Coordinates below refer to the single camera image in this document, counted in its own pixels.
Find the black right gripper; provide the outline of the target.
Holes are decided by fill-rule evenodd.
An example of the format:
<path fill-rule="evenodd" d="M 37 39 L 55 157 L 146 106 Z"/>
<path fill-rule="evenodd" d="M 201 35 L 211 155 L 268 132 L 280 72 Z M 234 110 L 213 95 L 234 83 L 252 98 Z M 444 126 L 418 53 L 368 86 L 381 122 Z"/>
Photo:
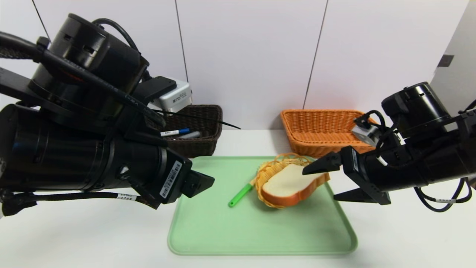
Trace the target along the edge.
<path fill-rule="evenodd" d="M 341 152 L 332 151 L 313 161 L 303 168 L 302 174 L 338 171 L 340 166 L 358 188 L 335 194 L 333 198 L 336 201 L 390 205 L 391 191 L 430 184 L 416 165 L 400 169 L 383 166 L 374 154 L 359 154 L 350 146 L 344 147 Z"/>

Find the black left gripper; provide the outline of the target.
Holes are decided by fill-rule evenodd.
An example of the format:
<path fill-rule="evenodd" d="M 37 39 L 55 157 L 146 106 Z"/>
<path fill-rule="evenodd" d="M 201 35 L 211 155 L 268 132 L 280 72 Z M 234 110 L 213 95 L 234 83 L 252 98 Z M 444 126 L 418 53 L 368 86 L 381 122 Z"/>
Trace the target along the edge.
<path fill-rule="evenodd" d="M 112 138 L 107 163 L 107 188 L 131 188 L 134 194 L 107 193 L 111 200 L 139 202 L 157 209 L 182 194 L 195 197 L 215 179 L 192 170 L 192 162 L 168 147 L 161 137 Z"/>

